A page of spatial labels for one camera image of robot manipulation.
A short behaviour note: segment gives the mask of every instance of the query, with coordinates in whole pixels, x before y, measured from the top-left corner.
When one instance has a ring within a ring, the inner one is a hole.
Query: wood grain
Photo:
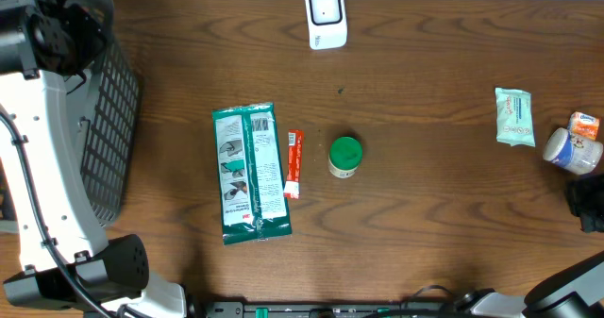
[[[139,234],[152,267],[202,299],[524,294],[604,248],[564,202],[571,176],[541,160],[573,111],[604,117],[601,1],[346,0],[348,43],[321,52],[303,0],[114,1],[144,96],[109,235]],[[495,141],[494,86],[532,93],[536,148]],[[210,112],[264,101],[282,151],[288,129],[306,132],[294,234],[223,247]],[[327,150],[348,133],[365,155],[340,180]],[[3,278],[18,250],[0,236]],[[0,298],[17,314],[46,312]]]

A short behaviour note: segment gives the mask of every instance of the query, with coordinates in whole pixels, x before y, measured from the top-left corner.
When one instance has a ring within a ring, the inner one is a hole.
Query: condiment packet
[[[283,195],[290,199],[300,197],[300,163],[302,161],[302,142],[304,132],[302,130],[290,130],[289,135],[288,174],[285,181]]]

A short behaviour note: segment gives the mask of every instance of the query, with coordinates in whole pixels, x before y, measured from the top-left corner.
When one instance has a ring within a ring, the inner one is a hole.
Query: wipe packet
[[[575,111],[568,122],[568,131],[579,134],[590,140],[595,140],[597,129],[600,127],[600,119]]]
[[[497,141],[509,145],[535,146],[530,114],[530,93],[495,88]]]
[[[273,104],[212,112],[223,243],[292,234]]]

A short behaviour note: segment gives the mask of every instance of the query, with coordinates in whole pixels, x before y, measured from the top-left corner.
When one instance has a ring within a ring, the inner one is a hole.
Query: white plug-in device
[[[346,44],[348,24],[344,0],[306,0],[310,48],[337,48]]]

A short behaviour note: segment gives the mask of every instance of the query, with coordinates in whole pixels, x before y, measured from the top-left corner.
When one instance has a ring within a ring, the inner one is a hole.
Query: small jar
[[[329,149],[329,171],[336,177],[351,177],[362,160],[361,143],[350,137],[341,137]]]
[[[602,157],[602,143],[558,128],[545,145],[547,160],[576,175],[592,172]]]

